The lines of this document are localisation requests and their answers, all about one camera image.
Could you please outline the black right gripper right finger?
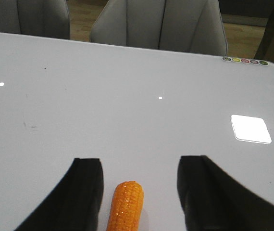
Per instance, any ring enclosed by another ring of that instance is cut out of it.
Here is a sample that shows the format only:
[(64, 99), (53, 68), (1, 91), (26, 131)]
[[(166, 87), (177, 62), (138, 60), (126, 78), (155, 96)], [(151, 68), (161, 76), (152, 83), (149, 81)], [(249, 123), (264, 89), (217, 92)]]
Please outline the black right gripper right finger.
[(274, 205), (205, 155), (180, 158), (177, 190), (188, 231), (274, 231)]

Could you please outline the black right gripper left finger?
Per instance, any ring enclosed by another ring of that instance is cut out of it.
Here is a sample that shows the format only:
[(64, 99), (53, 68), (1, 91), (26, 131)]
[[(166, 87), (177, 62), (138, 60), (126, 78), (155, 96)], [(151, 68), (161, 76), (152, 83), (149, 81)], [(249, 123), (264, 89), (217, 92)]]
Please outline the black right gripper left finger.
[(18, 231), (95, 231), (103, 196), (98, 158), (74, 159), (61, 181)]

